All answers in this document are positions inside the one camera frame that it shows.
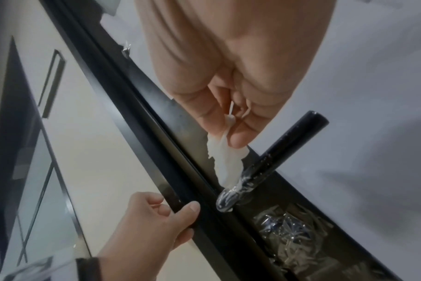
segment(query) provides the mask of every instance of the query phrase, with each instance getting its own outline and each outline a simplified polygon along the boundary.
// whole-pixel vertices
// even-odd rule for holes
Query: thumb
[[[192,201],[184,206],[180,211],[170,217],[175,230],[180,233],[192,225],[200,214],[200,203]]]

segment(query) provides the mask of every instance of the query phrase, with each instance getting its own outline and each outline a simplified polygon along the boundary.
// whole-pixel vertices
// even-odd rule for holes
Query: metal handle
[[[43,91],[41,92],[38,102],[38,109],[42,118],[48,118],[50,115],[65,65],[66,61],[64,60],[64,57],[60,51],[55,50],[53,52],[49,71],[47,72],[47,77],[44,82]]]
[[[217,209],[221,212],[230,212],[246,193],[254,190],[328,124],[329,121],[321,114],[314,111],[307,112],[260,156],[260,160],[241,174],[235,187],[221,192],[217,199]]]

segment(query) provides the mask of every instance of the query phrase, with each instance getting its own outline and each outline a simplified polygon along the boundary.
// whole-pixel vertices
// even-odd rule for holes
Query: cylindrical black object
[[[221,192],[217,199],[217,209],[221,212],[230,212],[243,195],[254,190],[328,124],[329,121],[321,114],[314,111],[307,112],[260,156],[260,160],[243,171],[235,187]]]

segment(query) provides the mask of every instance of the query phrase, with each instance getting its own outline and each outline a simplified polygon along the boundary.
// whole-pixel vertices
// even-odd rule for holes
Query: tissue
[[[230,128],[235,124],[234,115],[226,115],[227,130],[221,138],[211,134],[207,136],[207,151],[209,159],[215,160],[215,174],[218,183],[224,188],[233,188],[237,185],[243,172],[243,158],[248,156],[249,149],[243,147],[235,149],[229,146],[227,136]]]

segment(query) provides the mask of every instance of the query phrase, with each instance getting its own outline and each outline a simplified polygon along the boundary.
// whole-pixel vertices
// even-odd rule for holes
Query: person's left hand
[[[161,194],[132,195],[126,214],[98,258],[103,281],[153,281],[170,251],[193,237],[200,204],[171,214]]]

